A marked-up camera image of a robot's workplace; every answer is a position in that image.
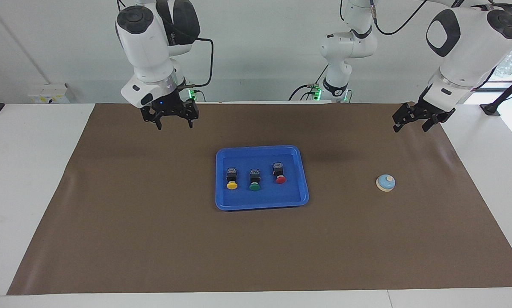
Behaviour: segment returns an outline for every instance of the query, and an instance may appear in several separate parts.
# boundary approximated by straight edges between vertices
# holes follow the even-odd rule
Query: brown paper sheet
[[[397,108],[205,105],[193,130],[158,131],[97,105],[8,294],[512,286],[512,249],[446,134],[395,134]],[[308,205],[216,208],[218,150],[285,144]]]

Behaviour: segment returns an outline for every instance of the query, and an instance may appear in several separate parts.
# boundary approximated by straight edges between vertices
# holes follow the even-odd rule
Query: yellow button
[[[239,185],[237,185],[235,182],[231,181],[229,183],[227,183],[227,189],[231,189],[231,190],[235,190],[237,189],[237,187],[239,187]]]

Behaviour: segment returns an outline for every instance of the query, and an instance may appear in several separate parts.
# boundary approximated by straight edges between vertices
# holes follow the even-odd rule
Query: blue tray
[[[273,164],[284,166],[286,183],[275,183]],[[235,190],[227,189],[226,170],[237,169]],[[261,190],[251,191],[250,170],[260,170]],[[216,155],[216,205],[221,210],[299,207],[309,202],[309,190],[299,149],[292,145],[223,148]]]

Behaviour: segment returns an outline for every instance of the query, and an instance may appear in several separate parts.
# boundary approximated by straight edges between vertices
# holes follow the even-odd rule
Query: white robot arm
[[[321,98],[336,102],[347,93],[352,68],[346,60],[371,56],[377,49],[369,0],[346,0],[342,11],[351,31],[328,35],[320,47],[320,54],[328,61],[328,72],[319,84]]]
[[[189,0],[138,0],[138,4],[119,12],[115,22],[121,46],[134,66],[134,76],[121,94],[159,130],[160,118],[172,115],[187,119],[192,127],[199,110],[195,101],[180,99],[179,86],[187,87],[186,81],[179,63],[170,57],[188,52],[199,36],[195,9]]]
[[[426,39],[444,61],[418,103],[413,107],[404,104],[393,115],[396,132],[418,119],[427,119],[424,131],[446,122],[455,112],[455,105],[482,84],[512,50],[512,5],[481,4],[443,10],[432,20]]]
[[[423,125],[425,131],[447,121],[455,112],[454,106],[467,99],[512,50],[512,4],[482,4],[482,0],[428,2],[451,7],[432,20],[426,33],[428,45],[444,62],[418,103],[414,107],[404,104],[395,113],[397,132],[418,119],[428,119]],[[329,65],[328,74],[319,85],[322,99],[343,100],[352,72],[346,60],[371,56],[376,51],[373,24],[383,33],[377,28],[377,3],[378,0],[344,0],[342,11],[351,31],[328,35],[321,44],[320,52]]]

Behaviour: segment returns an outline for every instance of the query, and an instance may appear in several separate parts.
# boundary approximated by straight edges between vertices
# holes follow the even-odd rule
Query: green button
[[[251,191],[259,191],[260,190],[260,184],[258,184],[258,183],[250,184],[250,190]]]

